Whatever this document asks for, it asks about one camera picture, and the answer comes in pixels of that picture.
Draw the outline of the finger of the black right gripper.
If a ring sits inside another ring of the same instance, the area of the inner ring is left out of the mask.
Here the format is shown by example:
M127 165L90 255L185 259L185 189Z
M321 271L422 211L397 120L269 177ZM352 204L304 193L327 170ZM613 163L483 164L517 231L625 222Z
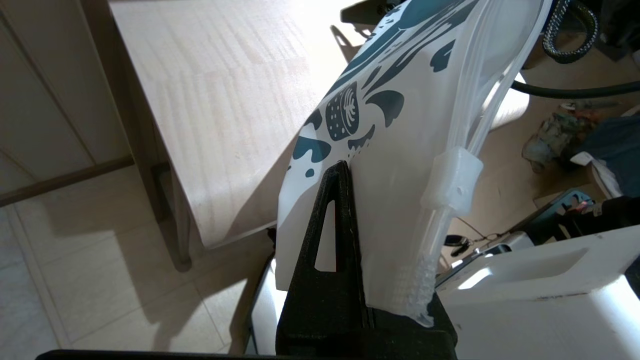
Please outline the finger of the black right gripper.
M340 21L347 24L377 25L400 0L362 0L340 10Z

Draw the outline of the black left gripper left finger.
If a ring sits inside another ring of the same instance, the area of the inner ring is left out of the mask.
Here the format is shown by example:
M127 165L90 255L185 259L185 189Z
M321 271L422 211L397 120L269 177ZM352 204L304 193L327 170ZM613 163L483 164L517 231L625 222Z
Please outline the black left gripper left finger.
M334 203L335 271L318 257L329 203ZM325 171L276 328L279 356L365 356L370 311L362 284L361 247L349 166Z

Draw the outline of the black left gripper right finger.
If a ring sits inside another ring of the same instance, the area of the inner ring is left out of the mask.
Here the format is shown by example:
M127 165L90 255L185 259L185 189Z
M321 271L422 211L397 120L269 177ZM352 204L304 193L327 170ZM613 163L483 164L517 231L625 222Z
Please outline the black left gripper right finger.
M403 357L455 357L457 331L438 294L433 295L426 310L433 320L433 326L422 326L407 316L373 309L374 328L384 331L382 339L393 350L400 351Z

